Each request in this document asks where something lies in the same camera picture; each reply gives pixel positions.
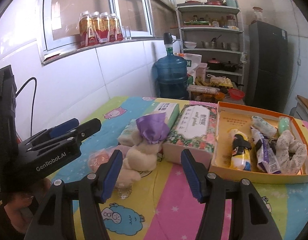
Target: colorful tablecloth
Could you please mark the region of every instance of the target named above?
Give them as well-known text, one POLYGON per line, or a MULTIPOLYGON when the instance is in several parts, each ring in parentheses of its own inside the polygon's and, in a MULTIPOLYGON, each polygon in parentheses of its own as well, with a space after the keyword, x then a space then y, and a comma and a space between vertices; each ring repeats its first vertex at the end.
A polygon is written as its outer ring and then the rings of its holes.
MULTIPOLYGON (((90 153, 117 145, 117 137, 128 122, 150 113, 158 102, 177 102, 180 109, 189 103, 164 98, 111 99, 85 120, 98 118, 102 128, 83 142, 82 155, 49 178, 65 182, 80 180, 91 172, 87 165, 90 153)), ((297 123, 308 142, 308 123, 301 120, 297 123)), ((282 238, 294 240, 308 221, 308 183, 254 186, 271 211, 282 238)), ((74 201, 73 206, 77 239, 81 240, 84 237, 78 201, 74 201)), ((130 197, 121 200, 114 191, 100 207, 103 214, 117 213, 112 220, 104 221, 110 238, 115 240, 195 239, 204 210, 204 205, 192 197, 182 167, 164 159, 153 172, 142 174, 141 181, 133 185, 130 197)), ((230 212, 230 200, 227 200, 222 240, 228 239, 230 212)))

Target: plush toy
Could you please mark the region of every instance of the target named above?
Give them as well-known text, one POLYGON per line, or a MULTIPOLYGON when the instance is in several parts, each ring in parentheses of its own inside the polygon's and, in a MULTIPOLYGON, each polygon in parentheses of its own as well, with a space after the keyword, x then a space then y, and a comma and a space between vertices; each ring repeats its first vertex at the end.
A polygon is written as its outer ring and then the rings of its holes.
POLYGON ((169 133, 166 114, 150 114, 136 120, 137 130, 131 134, 134 146, 123 160, 116 182, 117 188, 131 187, 141 179, 138 171, 153 171, 156 168, 157 153, 169 133))

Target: black refrigerator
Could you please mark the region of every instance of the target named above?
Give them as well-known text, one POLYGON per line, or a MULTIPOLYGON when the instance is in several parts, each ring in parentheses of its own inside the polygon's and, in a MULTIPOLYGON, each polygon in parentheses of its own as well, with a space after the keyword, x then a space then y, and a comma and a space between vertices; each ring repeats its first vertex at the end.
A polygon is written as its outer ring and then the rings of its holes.
POLYGON ((287 32, 257 21, 249 26, 249 37, 250 65, 245 103, 282 113, 292 77, 287 32))

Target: purple ribbon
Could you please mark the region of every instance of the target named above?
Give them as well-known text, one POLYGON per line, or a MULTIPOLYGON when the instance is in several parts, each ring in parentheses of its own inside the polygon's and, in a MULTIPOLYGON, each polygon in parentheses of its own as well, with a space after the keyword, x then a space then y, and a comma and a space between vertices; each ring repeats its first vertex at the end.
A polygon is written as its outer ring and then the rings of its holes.
POLYGON ((166 113, 149 114, 136 119, 140 135, 149 143, 155 144, 164 141, 170 131, 165 121, 166 113))

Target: stainless steel bowl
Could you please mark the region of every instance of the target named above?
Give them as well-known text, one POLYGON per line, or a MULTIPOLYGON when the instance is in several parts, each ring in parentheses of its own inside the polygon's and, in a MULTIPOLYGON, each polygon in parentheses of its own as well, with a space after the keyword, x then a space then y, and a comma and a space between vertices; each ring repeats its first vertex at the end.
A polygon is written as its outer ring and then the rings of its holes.
POLYGON ((222 49, 228 49, 228 43, 222 42, 222 49))
POLYGON ((202 41, 201 43, 204 49, 216 49, 217 48, 217 42, 202 41))

